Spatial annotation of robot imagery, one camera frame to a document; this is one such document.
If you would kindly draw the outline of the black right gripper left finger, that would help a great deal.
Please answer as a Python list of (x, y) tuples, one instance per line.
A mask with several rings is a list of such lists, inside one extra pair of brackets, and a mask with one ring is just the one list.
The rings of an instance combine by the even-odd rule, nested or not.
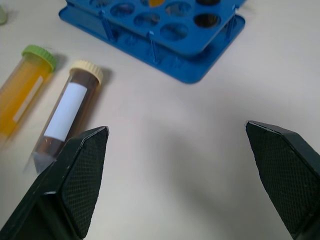
[(100, 126), (70, 138), (0, 230), (2, 240), (83, 240), (98, 200), (109, 137)]

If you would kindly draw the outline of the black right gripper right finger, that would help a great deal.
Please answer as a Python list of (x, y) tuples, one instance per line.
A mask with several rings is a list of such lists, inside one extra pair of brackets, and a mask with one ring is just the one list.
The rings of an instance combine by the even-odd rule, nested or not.
[(296, 132), (248, 121), (262, 185), (294, 240), (320, 238), (320, 155)]

